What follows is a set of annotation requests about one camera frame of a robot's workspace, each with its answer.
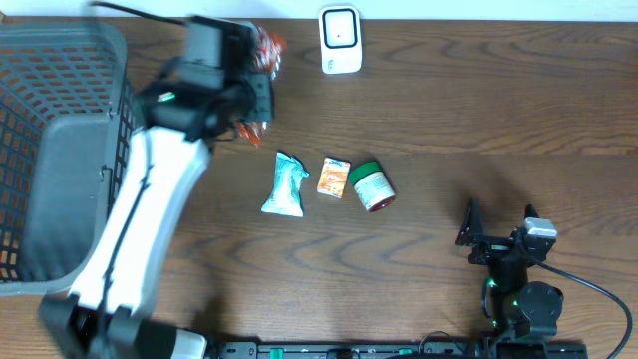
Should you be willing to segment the teal white wipes packet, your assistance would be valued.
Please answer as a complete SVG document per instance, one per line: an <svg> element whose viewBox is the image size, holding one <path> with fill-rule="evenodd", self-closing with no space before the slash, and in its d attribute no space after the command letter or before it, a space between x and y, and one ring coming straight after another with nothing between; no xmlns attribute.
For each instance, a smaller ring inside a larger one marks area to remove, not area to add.
<svg viewBox="0 0 638 359"><path fill-rule="evenodd" d="M282 152L276 155L273 190L261 211L279 215L302 217L304 215L300 188L309 176L303 164Z"/></svg>

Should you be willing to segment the green lid white jar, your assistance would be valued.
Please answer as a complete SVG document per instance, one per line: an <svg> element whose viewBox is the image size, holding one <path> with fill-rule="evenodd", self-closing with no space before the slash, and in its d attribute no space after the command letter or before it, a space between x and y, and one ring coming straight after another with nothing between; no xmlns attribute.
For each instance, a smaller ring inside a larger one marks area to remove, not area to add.
<svg viewBox="0 0 638 359"><path fill-rule="evenodd" d="M390 205L396 194L376 161L366 162L354 168L349 180L367 212L374 212Z"/></svg>

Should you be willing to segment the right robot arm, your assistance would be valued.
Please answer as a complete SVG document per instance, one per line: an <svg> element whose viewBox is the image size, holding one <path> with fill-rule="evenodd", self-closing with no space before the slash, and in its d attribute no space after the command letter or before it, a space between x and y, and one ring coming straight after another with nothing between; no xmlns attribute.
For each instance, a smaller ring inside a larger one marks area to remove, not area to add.
<svg viewBox="0 0 638 359"><path fill-rule="evenodd" d="M494 332L476 347L483 358L546 358L546 343L557 333L564 296L558 288L528 279L527 270L542 263L556 243L553 223L540 217L532 205L523 224L508 237L484 232L479 207L468 203L455 240L471 249L468 263L485 265L481 307Z"/></svg>

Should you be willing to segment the orange Kleenex tissue pack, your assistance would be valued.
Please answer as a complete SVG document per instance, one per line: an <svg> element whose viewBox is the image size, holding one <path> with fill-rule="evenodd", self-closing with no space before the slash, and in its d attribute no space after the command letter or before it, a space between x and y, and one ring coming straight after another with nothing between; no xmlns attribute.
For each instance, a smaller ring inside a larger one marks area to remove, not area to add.
<svg viewBox="0 0 638 359"><path fill-rule="evenodd" d="M341 198L351 164L332 158L325 158L317 184L317 192L336 198Z"/></svg>

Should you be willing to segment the red white snack packet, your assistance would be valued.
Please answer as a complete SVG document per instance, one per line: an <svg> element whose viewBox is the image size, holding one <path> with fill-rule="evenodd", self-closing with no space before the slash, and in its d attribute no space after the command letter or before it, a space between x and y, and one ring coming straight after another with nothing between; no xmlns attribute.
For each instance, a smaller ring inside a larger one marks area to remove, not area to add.
<svg viewBox="0 0 638 359"><path fill-rule="evenodd" d="M286 49L286 41L279 35L268 33L262 27L256 27L257 45L254 55L255 70L257 74L269 75L274 80L281 64L281 55ZM267 130L265 121L241 120L238 125L238 133L256 147L261 145L261 138Z"/></svg>

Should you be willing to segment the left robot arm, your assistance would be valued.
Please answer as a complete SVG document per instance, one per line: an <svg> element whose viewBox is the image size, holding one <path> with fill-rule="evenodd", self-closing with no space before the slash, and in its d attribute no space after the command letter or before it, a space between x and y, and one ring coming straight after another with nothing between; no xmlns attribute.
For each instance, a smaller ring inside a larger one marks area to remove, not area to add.
<svg viewBox="0 0 638 359"><path fill-rule="evenodd" d="M160 275L187 199L216 143L273 118L280 45L260 27L190 18L183 53L137 96L143 125L101 238L65 297L39 307L67 358L203 358L198 332L154 321Z"/></svg>

